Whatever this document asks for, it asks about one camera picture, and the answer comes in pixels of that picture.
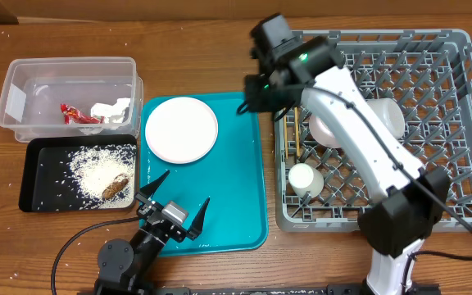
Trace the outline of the red snack wrapper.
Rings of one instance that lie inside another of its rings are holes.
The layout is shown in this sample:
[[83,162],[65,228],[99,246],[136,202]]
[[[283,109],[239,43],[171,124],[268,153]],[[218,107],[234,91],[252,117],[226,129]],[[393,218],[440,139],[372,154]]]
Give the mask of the red snack wrapper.
[[79,109],[67,105],[61,104],[60,105],[61,113],[64,117],[64,124],[101,124],[103,122],[102,117],[91,117],[86,116],[83,112]]

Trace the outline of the grey bowl with rice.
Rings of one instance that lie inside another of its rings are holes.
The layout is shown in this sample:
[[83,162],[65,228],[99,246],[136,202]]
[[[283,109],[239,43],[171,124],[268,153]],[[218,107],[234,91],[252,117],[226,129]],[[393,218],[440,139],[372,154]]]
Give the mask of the grey bowl with rice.
[[366,100],[366,103],[383,122],[394,138],[400,139],[405,133],[405,120],[401,108],[391,98]]

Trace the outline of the large white plate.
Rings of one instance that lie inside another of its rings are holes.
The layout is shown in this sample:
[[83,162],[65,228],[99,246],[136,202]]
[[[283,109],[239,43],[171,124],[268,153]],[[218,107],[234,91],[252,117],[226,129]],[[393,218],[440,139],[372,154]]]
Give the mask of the large white plate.
[[150,113],[144,133],[156,157],[171,164],[188,164],[214,147],[218,120],[214,111],[196,98],[171,98]]

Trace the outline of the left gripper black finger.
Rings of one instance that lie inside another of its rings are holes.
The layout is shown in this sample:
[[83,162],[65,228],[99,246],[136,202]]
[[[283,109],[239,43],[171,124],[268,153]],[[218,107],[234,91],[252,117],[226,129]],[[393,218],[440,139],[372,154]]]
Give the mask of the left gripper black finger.
[[165,181],[166,177],[169,175],[169,171],[167,170],[163,175],[159,178],[155,179],[154,181],[150,182],[149,184],[141,187],[139,192],[143,194],[145,197],[151,197],[161,186],[161,184]]
[[210,198],[207,198],[205,202],[202,204],[196,216],[194,217],[193,222],[191,223],[187,232],[187,237],[190,240],[195,240],[201,235],[202,230],[203,230],[204,220],[205,220],[205,214],[206,214],[209,202],[210,202]]

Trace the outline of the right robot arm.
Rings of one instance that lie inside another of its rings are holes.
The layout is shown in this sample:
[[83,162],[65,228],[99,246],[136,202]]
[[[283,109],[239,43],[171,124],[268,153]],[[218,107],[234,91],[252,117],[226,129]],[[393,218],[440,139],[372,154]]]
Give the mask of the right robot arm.
[[252,30],[258,73],[244,79],[237,113],[271,112],[281,119],[304,107],[321,119],[352,161],[374,205],[360,214],[361,233],[373,248],[362,294],[438,294],[437,285],[411,281],[420,248],[446,210],[451,181],[427,171],[366,103],[336,43],[303,41],[280,14]]

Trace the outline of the white paper cup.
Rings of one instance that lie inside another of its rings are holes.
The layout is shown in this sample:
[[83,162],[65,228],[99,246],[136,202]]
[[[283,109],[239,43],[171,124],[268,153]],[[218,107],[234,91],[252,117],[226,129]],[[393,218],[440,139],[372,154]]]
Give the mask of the white paper cup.
[[289,170],[288,182],[299,197],[307,193],[310,197],[318,197],[325,185],[323,175],[305,163],[298,163]]

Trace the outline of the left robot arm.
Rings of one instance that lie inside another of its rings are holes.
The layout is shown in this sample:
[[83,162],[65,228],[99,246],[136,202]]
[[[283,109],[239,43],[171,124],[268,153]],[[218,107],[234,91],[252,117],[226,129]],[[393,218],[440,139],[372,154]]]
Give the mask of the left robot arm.
[[144,276],[164,246],[170,240],[194,240],[202,233],[209,199],[201,205],[188,229],[183,227],[188,217],[185,209],[172,201],[163,206],[152,200],[169,173],[166,171],[134,195],[140,201],[137,216],[143,221],[136,234],[129,241],[113,239],[101,247],[94,294],[151,294],[152,286]]

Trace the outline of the small pink bowl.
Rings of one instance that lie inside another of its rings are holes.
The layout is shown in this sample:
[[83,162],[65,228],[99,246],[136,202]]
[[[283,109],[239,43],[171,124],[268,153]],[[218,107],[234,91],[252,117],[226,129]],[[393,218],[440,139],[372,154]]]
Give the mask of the small pink bowl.
[[312,114],[309,119],[309,130],[313,139],[327,148],[341,148],[334,134],[316,115]]

